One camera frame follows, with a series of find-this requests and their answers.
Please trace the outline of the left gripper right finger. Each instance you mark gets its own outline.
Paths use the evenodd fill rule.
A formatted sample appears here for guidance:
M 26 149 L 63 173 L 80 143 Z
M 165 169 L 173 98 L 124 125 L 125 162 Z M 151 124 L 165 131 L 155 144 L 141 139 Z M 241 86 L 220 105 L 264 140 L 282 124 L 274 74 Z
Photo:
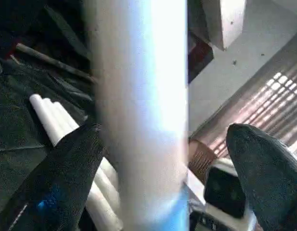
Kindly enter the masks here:
M 297 157 L 248 124 L 231 124 L 226 146 L 243 192 L 265 231 L 297 231 Z

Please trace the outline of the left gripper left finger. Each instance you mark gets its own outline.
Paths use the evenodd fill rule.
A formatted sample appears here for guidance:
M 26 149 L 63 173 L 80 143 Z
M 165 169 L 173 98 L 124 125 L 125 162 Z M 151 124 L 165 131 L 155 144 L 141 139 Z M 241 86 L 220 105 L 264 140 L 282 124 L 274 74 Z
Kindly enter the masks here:
M 98 124 L 62 138 L 0 212 L 0 231 L 76 231 L 105 147 Z

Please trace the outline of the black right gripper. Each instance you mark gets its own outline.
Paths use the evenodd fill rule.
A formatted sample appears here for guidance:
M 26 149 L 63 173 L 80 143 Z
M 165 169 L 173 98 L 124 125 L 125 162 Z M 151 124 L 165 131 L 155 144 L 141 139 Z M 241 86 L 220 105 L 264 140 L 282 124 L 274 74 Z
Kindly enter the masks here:
M 250 209 L 246 210 L 242 218 L 234 218 L 209 204 L 189 202 L 191 231 L 253 231 L 255 226 L 256 217 Z

